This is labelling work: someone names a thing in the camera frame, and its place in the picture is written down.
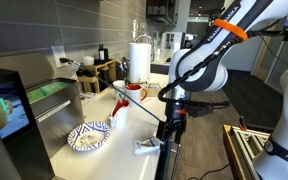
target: backsplash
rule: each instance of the backsplash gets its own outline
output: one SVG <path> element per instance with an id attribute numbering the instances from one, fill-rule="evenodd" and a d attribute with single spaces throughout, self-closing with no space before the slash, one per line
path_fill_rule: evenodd
<path id="1" fill-rule="evenodd" d="M 135 37 L 163 32 L 146 22 L 146 0 L 0 0 L 0 55 L 41 52 L 56 76 L 51 46 L 64 45 L 67 58 L 98 57 L 99 44 L 110 58 L 128 56 Z"/>

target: bowl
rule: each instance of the bowl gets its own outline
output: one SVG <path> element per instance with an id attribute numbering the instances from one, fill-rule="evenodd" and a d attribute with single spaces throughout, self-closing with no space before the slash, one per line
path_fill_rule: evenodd
<path id="1" fill-rule="evenodd" d="M 100 121 L 91 121 L 74 128 L 68 135 L 68 145 L 77 151 L 91 151 L 101 147 L 110 137 L 109 126 Z"/>

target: bottle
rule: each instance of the bottle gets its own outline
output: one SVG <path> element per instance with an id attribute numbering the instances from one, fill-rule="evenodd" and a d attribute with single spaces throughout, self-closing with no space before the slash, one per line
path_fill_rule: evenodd
<path id="1" fill-rule="evenodd" d="M 103 48 L 103 44 L 100 44 L 98 49 L 98 58 L 99 60 L 108 60 L 108 49 Z"/>

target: floor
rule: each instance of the floor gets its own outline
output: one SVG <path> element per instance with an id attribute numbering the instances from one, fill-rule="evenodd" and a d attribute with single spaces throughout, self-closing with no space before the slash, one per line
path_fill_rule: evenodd
<path id="1" fill-rule="evenodd" d="M 239 117 L 244 116 L 252 129 L 269 132 L 276 126 L 282 107 L 280 93 L 248 72 L 239 71 L 229 72 L 228 82 L 221 90 L 192 93 L 191 99 L 208 102 L 229 100 L 232 104 L 225 109 L 214 110 L 211 114 L 188 119 L 187 130 L 182 136 L 176 180 L 191 177 L 200 179 L 207 171 L 220 169 L 228 164 L 223 145 L 224 124 L 238 126 Z M 230 180 L 233 176 L 230 167 L 227 167 L 210 173 L 203 179 Z"/>

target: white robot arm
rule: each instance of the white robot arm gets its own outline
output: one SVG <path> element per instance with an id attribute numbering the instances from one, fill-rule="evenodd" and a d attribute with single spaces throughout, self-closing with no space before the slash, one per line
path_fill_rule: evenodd
<path id="1" fill-rule="evenodd" d="M 213 25 L 195 47 L 174 53 L 169 68 L 169 85 L 159 93 L 159 99 L 167 102 L 167 120 L 160 123 L 157 137 L 166 142 L 166 137 L 169 137 L 168 134 L 171 134 L 169 132 L 173 129 L 181 130 L 178 137 L 185 131 L 185 117 L 180 110 L 185 108 L 184 104 L 188 101 L 190 92 L 215 91 L 226 83 L 227 71 L 220 61 L 223 52 L 229 49 L 228 45 L 234 45 L 236 41 L 239 43 L 250 36 L 240 31 L 246 32 L 261 21 L 277 20 L 287 14 L 288 0 L 235 0 L 219 18 L 228 23 L 224 23 L 224 26 Z M 236 28 L 231 31 L 232 28 L 226 28 L 226 25 Z M 267 143 L 267 150 L 261 152 L 254 162 L 255 169 L 264 179 L 288 179 L 288 71 L 282 77 L 282 86 L 285 91 L 283 115 Z M 286 154 L 281 155 L 285 157 L 281 158 L 275 151 L 268 154 L 272 146 L 285 151 Z"/>

